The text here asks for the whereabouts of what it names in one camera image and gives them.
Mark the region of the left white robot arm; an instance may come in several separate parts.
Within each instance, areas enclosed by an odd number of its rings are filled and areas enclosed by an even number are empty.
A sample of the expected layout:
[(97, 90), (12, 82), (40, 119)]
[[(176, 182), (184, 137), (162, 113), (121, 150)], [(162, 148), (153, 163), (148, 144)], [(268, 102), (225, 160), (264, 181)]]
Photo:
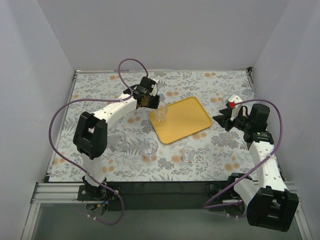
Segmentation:
[(83, 160), (85, 190), (92, 198), (99, 200), (106, 194), (101, 186), (106, 182), (102, 155), (107, 148), (109, 128), (138, 108), (157, 109), (160, 102), (158, 82), (158, 79), (144, 76), (139, 84), (124, 90), (115, 102), (93, 113), (85, 111), (80, 115), (73, 143)]

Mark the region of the small clear glass front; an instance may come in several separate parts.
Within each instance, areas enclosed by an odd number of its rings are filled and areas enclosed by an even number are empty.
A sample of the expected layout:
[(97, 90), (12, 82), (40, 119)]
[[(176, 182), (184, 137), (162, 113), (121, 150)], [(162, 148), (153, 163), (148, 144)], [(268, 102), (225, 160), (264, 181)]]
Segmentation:
[(181, 150), (181, 159), (184, 162), (190, 162), (190, 161), (192, 161), (194, 159), (195, 152), (196, 151), (191, 146), (185, 146)]

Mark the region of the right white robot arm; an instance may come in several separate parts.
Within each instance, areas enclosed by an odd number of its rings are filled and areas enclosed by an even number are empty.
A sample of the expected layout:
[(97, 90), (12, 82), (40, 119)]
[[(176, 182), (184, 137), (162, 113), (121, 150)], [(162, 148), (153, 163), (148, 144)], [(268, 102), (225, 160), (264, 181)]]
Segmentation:
[(230, 101), (213, 119), (226, 131), (241, 130), (254, 168), (245, 173), (233, 173), (227, 186), (216, 193), (215, 200), (233, 191), (246, 205), (246, 217), (251, 226), (287, 232), (299, 205), (297, 194), (289, 191), (278, 168), (272, 134), (267, 130), (270, 108), (255, 103), (250, 111), (241, 102)]

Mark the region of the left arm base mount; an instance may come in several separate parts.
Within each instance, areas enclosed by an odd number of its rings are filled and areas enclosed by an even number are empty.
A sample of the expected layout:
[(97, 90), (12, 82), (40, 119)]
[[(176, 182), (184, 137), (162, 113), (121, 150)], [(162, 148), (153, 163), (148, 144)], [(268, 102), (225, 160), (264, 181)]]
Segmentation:
[(107, 190), (101, 186), (86, 186), (81, 185), (78, 189), (77, 200), (78, 201), (116, 201), (119, 198), (116, 194), (110, 190)]

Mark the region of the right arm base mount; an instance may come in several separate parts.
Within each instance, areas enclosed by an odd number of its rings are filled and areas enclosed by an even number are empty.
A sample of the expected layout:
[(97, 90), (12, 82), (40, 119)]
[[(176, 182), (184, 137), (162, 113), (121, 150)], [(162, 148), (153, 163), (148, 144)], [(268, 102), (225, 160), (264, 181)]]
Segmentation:
[(218, 201), (222, 202), (223, 200), (236, 200), (241, 201), (242, 198), (236, 191), (234, 187), (229, 187), (229, 183), (226, 181), (214, 181), (209, 182), (205, 185), (205, 193), (208, 197), (208, 200), (205, 202), (205, 205), (209, 203)]

